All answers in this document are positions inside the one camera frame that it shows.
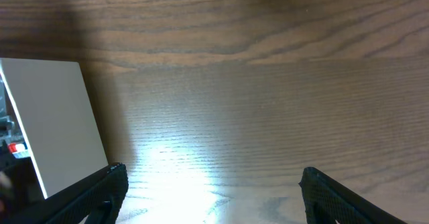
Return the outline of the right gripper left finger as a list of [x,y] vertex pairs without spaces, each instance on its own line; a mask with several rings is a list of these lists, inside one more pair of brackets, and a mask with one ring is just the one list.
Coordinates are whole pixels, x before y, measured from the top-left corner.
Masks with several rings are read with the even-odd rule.
[[126,165],[115,162],[2,223],[114,223],[129,188]]

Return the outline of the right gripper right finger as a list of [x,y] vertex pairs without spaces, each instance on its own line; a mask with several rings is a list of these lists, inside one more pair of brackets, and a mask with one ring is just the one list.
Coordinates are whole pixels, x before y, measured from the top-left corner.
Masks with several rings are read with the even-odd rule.
[[305,168],[299,185],[308,224],[406,224],[317,168]]

